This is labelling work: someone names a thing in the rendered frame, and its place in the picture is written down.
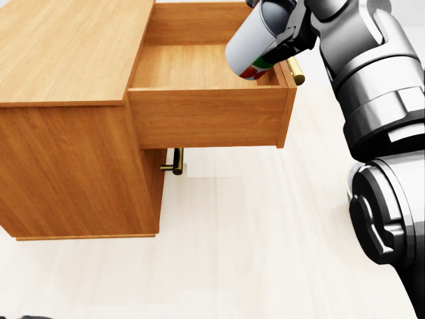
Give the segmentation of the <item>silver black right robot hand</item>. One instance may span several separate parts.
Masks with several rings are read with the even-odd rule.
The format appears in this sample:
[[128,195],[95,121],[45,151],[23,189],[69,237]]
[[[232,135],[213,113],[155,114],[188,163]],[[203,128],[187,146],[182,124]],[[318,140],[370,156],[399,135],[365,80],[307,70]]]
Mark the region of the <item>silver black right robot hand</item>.
[[272,42],[260,60],[274,65],[312,49],[320,53],[334,88],[360,70],[396,58],[418,60],[390,0],[246,0],[260,10]]

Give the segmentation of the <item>white ketchup bottle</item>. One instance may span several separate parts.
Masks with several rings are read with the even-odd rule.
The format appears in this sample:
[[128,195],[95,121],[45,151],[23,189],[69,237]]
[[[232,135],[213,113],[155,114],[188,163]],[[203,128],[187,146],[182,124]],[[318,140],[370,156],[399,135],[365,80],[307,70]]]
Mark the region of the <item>white ketchup bottle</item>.
[[287,28],[296,0],[259,0],[225,48],[229,67],[239,77],[258,80],[275,63],[264,55]]

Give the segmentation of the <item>open wooden drawer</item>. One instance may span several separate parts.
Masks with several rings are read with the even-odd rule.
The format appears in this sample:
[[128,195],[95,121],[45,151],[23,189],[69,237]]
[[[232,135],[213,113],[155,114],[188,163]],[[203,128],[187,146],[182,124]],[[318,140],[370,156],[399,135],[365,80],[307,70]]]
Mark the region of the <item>open wooden drawer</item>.
[[285,62],[257,80],[228,66],[243,2],[156,3],[127,90],[143,149],[285,144],[296,84]]

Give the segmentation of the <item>closed wooden drawer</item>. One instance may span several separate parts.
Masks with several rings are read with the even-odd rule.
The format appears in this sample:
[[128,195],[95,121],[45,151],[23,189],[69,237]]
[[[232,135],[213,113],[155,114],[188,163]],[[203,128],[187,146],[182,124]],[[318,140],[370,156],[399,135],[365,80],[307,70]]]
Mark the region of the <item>closed wooden drawer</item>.
[[167,159],[167,149],[144,149],[141,150],[141,162],[145,174],[145,180],[153,207],[154,230],[159,232],[159,220],[161,214],[161,202],[165,172],[161,171],[161,165]]

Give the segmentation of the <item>wooden cabinet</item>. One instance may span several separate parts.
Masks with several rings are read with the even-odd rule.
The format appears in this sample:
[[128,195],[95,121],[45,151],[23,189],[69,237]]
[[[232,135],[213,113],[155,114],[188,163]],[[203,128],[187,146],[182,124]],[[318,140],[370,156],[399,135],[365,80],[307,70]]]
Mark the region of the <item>wooden cabinet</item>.
[[155,235],[127,98],[153,4],[0,8],[0,227],[10,236]]

